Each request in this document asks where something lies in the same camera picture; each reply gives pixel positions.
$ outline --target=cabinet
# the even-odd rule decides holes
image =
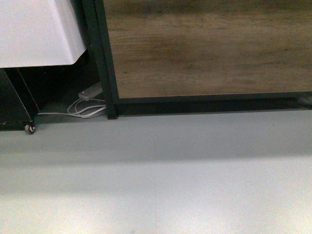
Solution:
[[[174,109],[212,100],[219,102],[207,111],[266,101],[279,109],[286,98],[311,95],[312,0],[84,0],[84,7],[113,112],[126,103]]]

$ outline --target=metal frame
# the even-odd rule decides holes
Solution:
[[[312,91],[181,97],[119,98],[103,0],[82,0],[92,49],[106,98],[107,115],[158,115],[302,109],[297,98]]]

